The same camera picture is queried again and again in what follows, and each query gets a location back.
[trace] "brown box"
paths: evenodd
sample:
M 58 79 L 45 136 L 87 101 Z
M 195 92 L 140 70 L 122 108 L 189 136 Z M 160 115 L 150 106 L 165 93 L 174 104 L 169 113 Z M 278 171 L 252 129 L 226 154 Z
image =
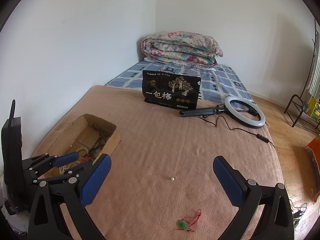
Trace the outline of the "brown box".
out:
M 75 152 L 81 147 L 90 150 L 99 138 L 99 133 L 93 128 L 94 125 L 97 125 L 106 135 L 106 144 L 100 152 L 94 155 L 95 160 L 93 160 L 93 163 L 103 153 L 111 155 L 120 142 L 120 135 L 117 131 L 117 127 L 113 123 L 92 114 L 84 114 L 75 119 L 50 146 L 48 154 L 62 156 L 67 153 Z M 83 159 L 85 153 L 85 150 L 79 151 L 78 162 Z M 59 168 L 56 167 L 44 174 L 46 178 L 59 175 Z

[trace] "blue patterned bed sheet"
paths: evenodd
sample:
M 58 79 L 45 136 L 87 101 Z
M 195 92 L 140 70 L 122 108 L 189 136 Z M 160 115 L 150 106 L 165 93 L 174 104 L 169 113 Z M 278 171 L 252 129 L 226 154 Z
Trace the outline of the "blue patterned bed sheet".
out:
M 175 74 L 201 78 L 199 99 L 222 104 L 226 97 L 238 96 L 254 102 L 233 69 L 225 65 L 218 65 L 212 70 L 141 61 L 110 80 L 105 86 L 142 91 L 143 70 L 159 71 L 165 70 L 168 67 Z

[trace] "red string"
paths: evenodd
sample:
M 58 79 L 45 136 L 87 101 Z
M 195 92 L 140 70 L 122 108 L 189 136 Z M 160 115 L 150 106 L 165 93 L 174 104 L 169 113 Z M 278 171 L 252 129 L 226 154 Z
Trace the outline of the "red string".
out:
M 194 230 L 191 229 L 191 226 L 198 222 L 198 219 L 200 218 L 200 216 L 201 216 L 201 209 L 198 209 L 198 215 L 197 216 L 195 216 L 195 217 L 184 217 L 183 219 L 181 219 L 181 221 L 185 221 L 185 222 L 187 222 L 189 224 L 189 229 L 187 230 L 187 232 L 194 232 Z M 190 223 L 189 221 L 187 221 L 186 218 L 194 219 L 193 223 Z

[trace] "blue gripper pad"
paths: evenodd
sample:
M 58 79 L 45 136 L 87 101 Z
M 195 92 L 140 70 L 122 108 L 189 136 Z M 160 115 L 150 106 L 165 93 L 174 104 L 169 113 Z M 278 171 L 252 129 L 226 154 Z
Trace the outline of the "blue gripper pad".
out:
M 244 191 L 232 176 L 228 168 L 220 160 L 215 157 L 213 160 L 213 172 L 217 176 L 221 186 L 226 192 L 231 204 L 235 207 L 241 208 L 244 205 Z
M 68 153 L 66 155 L 56 158 L 53 162 L 53 166 L 59 168 L 69 163 L 77 161 L 78 158 L 79 158 L 79 154 L 77 152 Z
M 106 155 L 81 188 L 80 203 L 83 207 L 93 202 L 110 169 L 111 158 Z

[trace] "folded quilt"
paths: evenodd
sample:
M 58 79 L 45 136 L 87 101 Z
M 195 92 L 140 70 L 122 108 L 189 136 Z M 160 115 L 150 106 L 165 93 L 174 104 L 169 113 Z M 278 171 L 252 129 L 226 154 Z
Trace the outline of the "folded quilt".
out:
M 223 57 L 214 38 L 189 32 L 155 33 L 143 40 L 141 49 L 147 58 L 183 66 L 212 68 L 218 65 L 218 56 Z

